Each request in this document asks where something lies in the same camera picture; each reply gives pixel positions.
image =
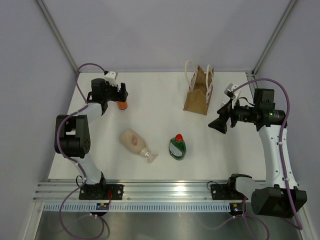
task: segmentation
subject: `black cable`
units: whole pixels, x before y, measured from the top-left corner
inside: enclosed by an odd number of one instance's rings
[[[215,182],[215,181],[208,181],[208,182],[206,183],[206,188],[207,188],[209,191],[211,191],[211,189],[208,187],[209,183],[214,183],[214,184],[217,184],[217,185],[219,185],[219,186],[221,186],[221,187],[224,187],[223,185],[221,185],[221,184],[219,184],[219,183],[217,183],[217,182]]]
[[[78,187],[80,188],[80,185],[79,185],[79,183],[78,183],[78,177],[81,178],[82,182],[84,181],[84,179],[82,178],[81,175],[78,175],[78,176],[76,176],[76,178],[75,178],[75,183],[76,183],[76,184],[78,185]]]
[[[250,104],[252,107],[255,106],[253,103],[249,102],[248,99],[247,99],[245,96],[242,96],[242,97],[239,97],[239,98],[238,98],[238,100],[240,100],[240,99],[246,100],[246,102],[247,102],[248,104]]]

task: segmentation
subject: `wall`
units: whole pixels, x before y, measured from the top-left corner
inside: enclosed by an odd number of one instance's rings
[[[291,112],[288,119],[288,150],[294,177],[307,191],[307,208],[313,225],[320,222],[319,187],[319,90],[320,90],[320,1],[299,1],[258,77],[282,83],[288,92]],[[258,83],[260,88],[274,85]],[[279,88],[276,108],[286,109]],[[320,237],[320,229],[315,229]]]
[[[183,71],[187,60],[251,70],[289,0],[44,2],[78,65],[156,72]]]
[[[51,166],[55,118],[67,112],[74,82],[33,1],[2,1],[0,22],[0,239],[16,240]]]

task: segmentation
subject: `bag handle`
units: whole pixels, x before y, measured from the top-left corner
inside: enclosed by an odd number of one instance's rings
[[[186,61],[185,65],[184,65],[184,76],[185,76],[185,80],[189,85],[189,91],[191,90],[191,81],[188,78],[187,75],[187,68],[188,68],[188,64],[191,64],[194,71],[197,69],[195,65],[193,65],[193,63],[191,61]],[[209,71],[211,72],[211,76],[213,76],[213,72],[212,72],[212,67],[210,66],[210,64],[208,64],[208,66],[206,67],[206,74],[205,74],[205,86],[206,86],[206,92],[207,94],[210,92],[209,89],[209,84],[208,84],[208,78],[209,78]]]

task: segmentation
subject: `beige bottle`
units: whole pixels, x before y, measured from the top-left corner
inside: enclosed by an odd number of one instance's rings
[[[145,140],[142,139],[135,131],[131,128],[125,130],[119,137],[120,142],[126,146],[134,154],[140,154],[147,158],[148,163],[152,163],[157,154],[151,154],[147,148]]]

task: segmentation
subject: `paper bag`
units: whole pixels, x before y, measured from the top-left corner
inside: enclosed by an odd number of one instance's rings
[[[189,81],[187,76],[188,64],[192,63],[190,61],[187,61],[184,68],[185,78],[189,83],[189,92],[186,95],[183,110],[207,115],[213,91],[214,71],[211,66],[208,65],[205,73],[199,65],[195,67],[192,64],[194,73],[191,81]]]

